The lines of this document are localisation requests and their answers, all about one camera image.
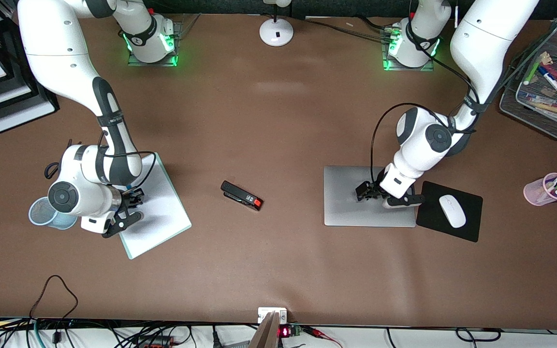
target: plastic cup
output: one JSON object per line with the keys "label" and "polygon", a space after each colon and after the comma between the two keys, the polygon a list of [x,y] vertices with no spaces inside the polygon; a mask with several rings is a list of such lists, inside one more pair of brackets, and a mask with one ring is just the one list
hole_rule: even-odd
{"label": "plastic cup", "polygon": [[49,203],[48,197],[42,197],[29,208],[29,221],[38,226],[66,230],[77,222],[77,217],[56,211],[51,203]]}
{"label": "plastic cup", "polygon": [[557,202],[557,196],[553,191],[547,192],[546,182],[557,177],[557,173],[549,173],[544,178],[533,181],[524,187],[524,197],[532,205],[546,205]]}

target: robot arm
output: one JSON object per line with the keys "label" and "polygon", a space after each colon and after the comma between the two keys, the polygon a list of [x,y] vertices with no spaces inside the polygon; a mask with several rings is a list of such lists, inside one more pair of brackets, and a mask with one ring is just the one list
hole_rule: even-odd
{"label": "robot arm", "polygon": [[111,15],[117,17],[131,38],[141,37],[134,46],[140,60],[159,60],[168,53],[166,46],[156,45],[163,31],[157,30],[158,20],[149,15],[142,2],[18,3],[20,33],[34,76],[45,88],[90,109],[107,142],[107,146],[74,145],[64,152],[59,177],[49,188],[49,201],[60,212],[81,216],[82,228],[108,236],[141,220],[139,212],[129,215],[127,209],[141,203],[142,193],[122,192],[112,185],[130,185],[141,174],[142,164],[138,154],[129,154],[137,150],[121,108],[111,86],[91,64],[77,18]]}
{"label": "robot arm", "polygon": [[[396,48],[389,54],[404,66],[410,68],[424,66],[429,61],[429,57],[422,50],[424,49],[430,55],[433,54],[438,37],[449,18],[451,18],[451,5],[447,0],[419,0],[414,18],[411,19],[411,29],[409,18],[403,18],[393,26],[398,28],[401,34],[396,40]],[[420,42],[420,48],[416,47],[415,42]]]}
{"label": "robot arm", "polygon": [[396,136],[401,146],[385,168],[380,186],[401,198],[414,181],[443,157],[457,154],[470,137],[477,116],[486,109],[503,68],[504,55],[539,0],[476,0],[451,40],[451,53],[468,75],[474,91],[455,117],[423,108],[401,116]]}

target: silver laptop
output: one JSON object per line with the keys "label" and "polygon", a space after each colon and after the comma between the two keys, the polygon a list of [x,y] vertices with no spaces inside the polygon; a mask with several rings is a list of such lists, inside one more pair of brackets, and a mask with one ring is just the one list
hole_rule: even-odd
{"label": "silver laptop", "polygon": [[[373,174],[377,176],[383,169],[373,167]],[[326,226],[416,227],[415,207],[385,209],[382,200],[358,202],[356,187],[367,180],[371,181],[369,167],[329,165],[323,168],[323,222]]]}

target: brown desk surface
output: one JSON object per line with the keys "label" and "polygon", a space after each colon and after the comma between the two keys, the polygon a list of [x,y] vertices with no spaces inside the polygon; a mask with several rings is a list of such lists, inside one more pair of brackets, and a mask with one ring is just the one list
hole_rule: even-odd
{"label": "brown desk surface", "polygon": [[[533,207],[522,195],[557,170],[557,142],[492,106],[467,149],[418,181],[484,198],[477,243],[420,227],[326,227],[323,166],[368,165],[384,110],[412,101],[446,113],[466,86],[439,67],[383,71],[378,44],[298,20],[294,40],[271,48],[257,36],[263,20],[202,16],[177,68],[129,68],[115,21],[82,20],[135,144],[159,152],[192,228],[131,261],[119,238],[31,225],[29,205],[50,185],[44,166],[69,138],[99,136],[89,110],[59,98],[55,115],[0,135],[0,316],[26,315],[59,274],[79,318],[251,322],[276,305],[299,322],[557,329],[557,203]],[[547,26],[531,22],[513,52]],[[399,116],[378,132],[377,165],[398,149]],[[261,196],[263,210],[224,198],[223,180]],[[72,303],[53,283],[37,315]]]}

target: mesh organizer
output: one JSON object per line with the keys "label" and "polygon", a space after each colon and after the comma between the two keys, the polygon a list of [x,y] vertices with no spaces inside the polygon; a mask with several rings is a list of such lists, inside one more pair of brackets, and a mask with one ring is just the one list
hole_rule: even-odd
{"label": "mesh organizer", "polygon": [[537,108],[527,95],[538,95],[557,102],[557,93],[546,95],[543,92],[545,88],[545,92],[548,93],[555,90],[539,73],[535,74],[536,79],[532,79],[530,84],[522,84],[529,74],[529,69],[540,59],[544,51],[556,58],[551,67],[557,70],[557,19],[547,34],[513,58],[511,69],[514,69],[514,72],[504,85],[499,105],[503,112],[557,139],[557,113]]}

